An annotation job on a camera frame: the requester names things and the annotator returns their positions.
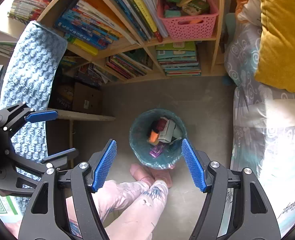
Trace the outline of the teal lined trash bin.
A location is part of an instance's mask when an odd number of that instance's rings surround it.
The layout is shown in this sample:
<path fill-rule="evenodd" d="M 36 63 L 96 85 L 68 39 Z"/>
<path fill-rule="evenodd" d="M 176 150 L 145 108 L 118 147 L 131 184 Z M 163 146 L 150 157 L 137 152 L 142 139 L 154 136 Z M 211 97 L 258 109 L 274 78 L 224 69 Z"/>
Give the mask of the teal lined trash bin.
<path fill-rule="evenodd" d="M 137 159 L 157 170 L 173 169 L 182 156 L 186 127 L 175 113 L 156 108 L 140 114 L 130 128 L 130 146 Z"/>

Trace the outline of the dark red small box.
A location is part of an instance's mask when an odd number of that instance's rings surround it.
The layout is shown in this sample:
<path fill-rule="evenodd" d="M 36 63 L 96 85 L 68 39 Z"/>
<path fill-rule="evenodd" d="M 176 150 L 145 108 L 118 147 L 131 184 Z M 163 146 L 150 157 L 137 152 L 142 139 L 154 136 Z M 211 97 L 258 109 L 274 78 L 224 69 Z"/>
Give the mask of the dark red small box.
<path fill-rule="evenodd" d="M 168 122 L 167 118 L 164 118 L 164 117 L 160 118 L 159 120 L 156 121 L 156 125 L 153 128 L 153 130 L 156 133 L 162 132 L 164 130 L 167 122 Z"/>

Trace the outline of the yellow pillow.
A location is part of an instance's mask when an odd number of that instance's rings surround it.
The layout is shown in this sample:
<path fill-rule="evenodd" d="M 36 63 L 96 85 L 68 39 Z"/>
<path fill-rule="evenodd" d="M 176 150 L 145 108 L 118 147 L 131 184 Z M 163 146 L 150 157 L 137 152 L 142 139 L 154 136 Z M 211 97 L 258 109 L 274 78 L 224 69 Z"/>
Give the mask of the yellow pillow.
<path fill-rule="evenodd" d="M 256 81 L 295 93 L 295 0 L 260 0 Z"/>

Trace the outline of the wooden bookshelf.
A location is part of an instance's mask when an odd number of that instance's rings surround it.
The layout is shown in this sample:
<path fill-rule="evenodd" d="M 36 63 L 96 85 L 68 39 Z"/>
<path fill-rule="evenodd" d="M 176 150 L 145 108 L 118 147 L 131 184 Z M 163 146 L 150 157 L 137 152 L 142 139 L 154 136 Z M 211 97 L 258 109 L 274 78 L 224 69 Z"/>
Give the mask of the wooden bookshelf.
<path fill-rule="evenodd" d="M 18 20 L 8 17 L 7 13 L 11 8 L 12 1 L 13 0 L 0 0 L 0 33 L 4 33 L 17 40 L 25 29 L 25 25 Z M 73 0 L 52 0 L 41 13 L 37 21 L 47 27 L 53 27 L 57 18 L 72 1 Z M 91 55 L 73 44 L 68 44 L 68 50 L 79 55 L 86 61 L 93 62 L 104 68 L 107 57 L 128 50 L 143 48 L 153 61 L 153 69 L 149 71 L 147 75 L 134 77 L 130 79 L 129 82 L 165 79 L 167 76 L 156 58 L 156 46 L 159 44 L 157 39 L 153 38 L 150 41 L 144 41 L 139 36 L 134 25 L 129 21 L 126 14 L 120 9 L 114 0 L 103 1 L 123 23 L 129 37 L 135 40 L 135 43 L 131 44 L 127 38 L 122 37 L 113 42 L 107 49 L 100 51 L 96 56 Z M 214 3 L 218 7 L 218 17 L 215 22 L 214 31 L 211 37 L 202 38 L 200 40 L 201 44 L 198 47 L 202 76 L 224 76 L 226 74 L 224 65 L 218 62 L 223 56 L 219 48 L 219 42 L 222 30 L 224 0 L 214 0 Z"/>

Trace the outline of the white square carton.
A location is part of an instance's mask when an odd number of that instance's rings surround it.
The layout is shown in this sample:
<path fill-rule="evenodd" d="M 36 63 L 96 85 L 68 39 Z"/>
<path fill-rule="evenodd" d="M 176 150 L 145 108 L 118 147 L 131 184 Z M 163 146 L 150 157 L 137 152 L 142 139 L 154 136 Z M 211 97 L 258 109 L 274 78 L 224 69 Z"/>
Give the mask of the white square carton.
<path fill-rule="evenodd" d="M 173 137 L 173 132 L 176 127 L 176 123 L 173 120 L 171 120 L 171 119 L 167 119 L 167 120 L 168 120 L 168 122 L 167 122 L 164 130 L 162 132 L 159 132 L 158 140 L 163 143 L 170 143 L 171 142 L 172 137 Z"/>

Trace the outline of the purple long box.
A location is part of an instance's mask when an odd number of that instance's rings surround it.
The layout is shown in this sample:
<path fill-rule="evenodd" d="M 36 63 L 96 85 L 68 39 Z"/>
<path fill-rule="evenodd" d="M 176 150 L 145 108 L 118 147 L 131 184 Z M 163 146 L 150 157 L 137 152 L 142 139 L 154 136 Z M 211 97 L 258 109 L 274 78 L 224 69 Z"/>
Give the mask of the purple long box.
<path fill-rule="evenodd" d="M 154 146 L 151 150 L 150 150 L 150 155 L 153 158 L 157 158 L 158 156 L 161 155 L 163 149 L 165 148 L 166 144 L 163 142 L 159 142 L 156 146 Z"/>

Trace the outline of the pink plastic basket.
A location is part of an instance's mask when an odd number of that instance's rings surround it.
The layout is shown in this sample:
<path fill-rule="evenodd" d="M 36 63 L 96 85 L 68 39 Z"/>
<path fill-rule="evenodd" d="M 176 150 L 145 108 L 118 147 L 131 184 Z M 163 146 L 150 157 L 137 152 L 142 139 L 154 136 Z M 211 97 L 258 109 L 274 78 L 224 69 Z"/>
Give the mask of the pink plastic basket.
<path fill-rule="evenodd" d="M 165 17 L 165 3 L 158 1 L 157 14 L 163 22 L 171 41 L 213 41 L 217 38 L 217 29 L 222 19 L 223 0 L 207 0 L 209 12 L 191 16 Z"/>

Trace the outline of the grey patterned bed sheet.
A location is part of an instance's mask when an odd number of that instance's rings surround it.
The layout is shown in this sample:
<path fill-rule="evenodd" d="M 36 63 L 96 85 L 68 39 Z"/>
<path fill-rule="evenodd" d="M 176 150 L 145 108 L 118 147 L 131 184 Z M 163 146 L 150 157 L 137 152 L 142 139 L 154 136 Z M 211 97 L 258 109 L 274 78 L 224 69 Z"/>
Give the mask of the grey patterned bed sheet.
<path fill-rule="evenodd" d="M 231 168 L 256 174 L 285 236 L 295 225 L 295 93 L 255 80 L 261 29 L 239 23 L 224 65 L 236 83 Z"/>

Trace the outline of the blue textured blanket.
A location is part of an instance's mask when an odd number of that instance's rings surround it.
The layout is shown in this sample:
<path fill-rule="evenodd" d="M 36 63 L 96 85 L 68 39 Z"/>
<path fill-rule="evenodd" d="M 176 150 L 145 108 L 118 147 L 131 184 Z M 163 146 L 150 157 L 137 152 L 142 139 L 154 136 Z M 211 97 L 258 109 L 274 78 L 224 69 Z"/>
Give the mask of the blue textured blanket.
<path fill-rule="evenodd" d="M 50 28 L 31 21 L 20 36 L 7 67 L 0 108 L 26 102 L 37 111 L 46 110 L 58 65 L 67 41 Z M 45 122 L 25 124 L 12 138 L 15 152 L 39 163 L 48 155 Z"/>

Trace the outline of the person's legs pink pants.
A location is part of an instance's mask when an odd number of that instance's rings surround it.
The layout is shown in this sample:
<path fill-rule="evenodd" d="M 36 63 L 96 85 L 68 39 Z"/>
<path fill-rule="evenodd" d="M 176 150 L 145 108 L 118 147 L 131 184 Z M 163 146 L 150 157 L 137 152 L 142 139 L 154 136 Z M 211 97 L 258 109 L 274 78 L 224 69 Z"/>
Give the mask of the person's legs pink pants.
<path fill-rule="evenodd" d="M 101 221 L 116 210 L 121 215 L 105 228 L 109 239 L 152 239 L 172 187 L 169 170 L 145 169 L 132 164 L 134 182 L 107 180 L 92 194 Z"/>

